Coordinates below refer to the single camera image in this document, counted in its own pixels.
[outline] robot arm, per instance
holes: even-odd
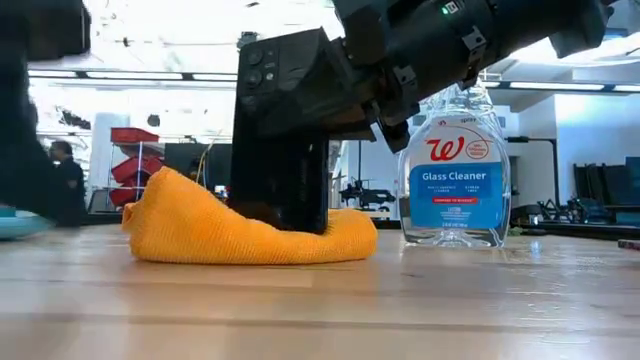
[[[322,29],[242,47],[230,205],[287,230],[327,223],[330,139],[409,140],[418,102],[550,36],[559,57],[595,48],[612,0],[334,0],[345,38]]]

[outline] orange cloth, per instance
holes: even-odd
[[[151,177],[140,201],[125,208],[123,229],[142,260],[183,264],[314,264],[358,260],[376,249],[364,213],[329,213],[324,235],[280,231],[247,219],[174,170]]]

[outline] glass cleaner bottle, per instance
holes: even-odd
[[[509,227],[506,142],[487,90],[452,85],[427,101],[427,121],[399,162],[405,239],[445,247],[500,247]]]

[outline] wooden table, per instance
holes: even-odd
[[[569,238],[296,267],[136,262],[117,227],[0,243],[0,359],[638,359],[640,252]]]

